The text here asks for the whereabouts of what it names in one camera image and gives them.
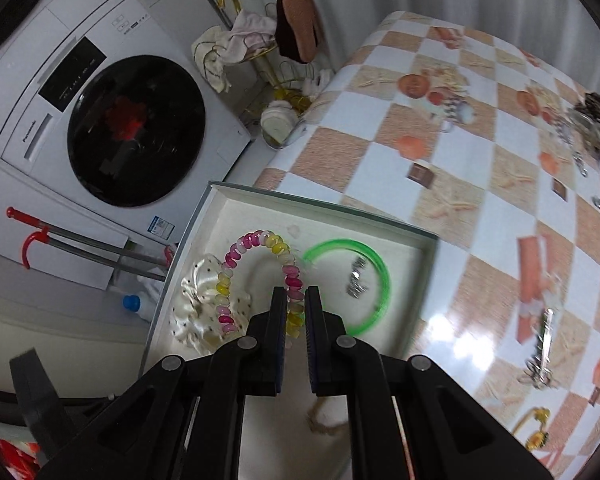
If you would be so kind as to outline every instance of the plastic bottle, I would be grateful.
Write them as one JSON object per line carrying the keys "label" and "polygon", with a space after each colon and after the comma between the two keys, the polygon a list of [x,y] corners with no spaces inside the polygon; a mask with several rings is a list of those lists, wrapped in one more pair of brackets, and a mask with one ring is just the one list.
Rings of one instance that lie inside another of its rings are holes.
{"label": "plastic bottle", "polygon": [[[164,270],[155,267],[150,269],[149,272],[154,272],[155,274],[164,274]],[[144,276],[140,276],[139,274],[136,276],[136,280],[144,285],[146,289],[146,293],[151,297],[155,303],[160,301],[160,294],[162,293],[162,288],[164,286],[164,282],[159,282],[158,280],[152,280],[151,278],[146,278]]]}
{"label": "plastic bottle", "polygon": [[155,308],[157,306],[146,292],[138,292],[137,294],[125,296],[122,299],[122,305],[149,323],[154,319]]}

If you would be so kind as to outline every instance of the table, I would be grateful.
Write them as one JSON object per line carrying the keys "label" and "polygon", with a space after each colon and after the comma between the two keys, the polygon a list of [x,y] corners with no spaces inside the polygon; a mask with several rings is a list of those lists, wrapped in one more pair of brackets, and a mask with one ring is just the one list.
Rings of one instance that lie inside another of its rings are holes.
{"label": "table", "polygon": [[[433,358],[509,431],[522,421],[522,443],[540,425],[525,415],[548,410],[548,440],[532,452],[561,480],[600,442],[600,172],[580,136],[586,177],[564,141],[565,112],[585,93],[499,38],[394,12],[256,183],[438,234],[411,353]],[[544,304],[558,312],[557,388],[537,390],[518,378]]]}

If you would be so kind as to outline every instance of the screw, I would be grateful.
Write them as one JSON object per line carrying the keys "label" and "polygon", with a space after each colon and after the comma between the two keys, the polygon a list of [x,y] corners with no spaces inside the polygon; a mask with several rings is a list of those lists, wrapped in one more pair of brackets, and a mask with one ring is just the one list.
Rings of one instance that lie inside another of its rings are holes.
{"label": "screw", "polygon": [[180,360],[179,357],[177,357],[175,355],[167,355],[167,357],[165,357],[162,360],[162,368],[164,368],[168,372],[173,372],[174,370],[177,370],[178,368],[180,368],[181,362],[182,361]]}
{"label": "screw", "polygon": [[431,368],[431,359],[424,357],[424,355],[416,355],[416,357],[411,360],[411,366],[416,370],[425,372]]}
{"label": "screw", "polygon": [[353,348],[356,345],[356,339],[350,335],[339,335],[336,344],[340,348]]}
{"label": "screw", "polygon": [[250,335],[238,339],[238,346],[243,350],[250,350],[258,344],[258,340]]}
{"label": "screw", "polygon": [[366,266],[366,260],[365,260],[364,258],[357,257],[357,258],[356,258],[356,259],[353,261],[353,263],[351,264],[351,266],[352,266],[354,269],[364,269],[364,268],[365,268],[365,266]]}

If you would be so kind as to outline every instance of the blue bottle cap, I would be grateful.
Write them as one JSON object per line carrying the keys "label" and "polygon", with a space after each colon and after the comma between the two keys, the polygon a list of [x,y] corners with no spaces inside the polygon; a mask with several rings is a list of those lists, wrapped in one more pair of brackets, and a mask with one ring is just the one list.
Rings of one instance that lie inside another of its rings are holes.
{"label": "blue bottle cap", "polygon": [[137,312],[140,310],[140,297],[135,294],[125,296],[122,299],[122,305],[131,312]]}

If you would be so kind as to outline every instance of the white towel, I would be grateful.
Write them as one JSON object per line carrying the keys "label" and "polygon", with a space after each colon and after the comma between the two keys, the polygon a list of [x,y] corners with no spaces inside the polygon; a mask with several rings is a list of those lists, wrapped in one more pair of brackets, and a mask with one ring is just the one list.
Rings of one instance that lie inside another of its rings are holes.
{"label": "white towel", "polygon": [[231,83],[224,74],[224,62],[218,54],[218,38],[221,34],[225,34],[220,25],[208,28],[202,36],[200,36],[191,45],[191,54],[196,66],[203,77],[209,81],[212,88],[220,92],[228,92],[231,88]]}

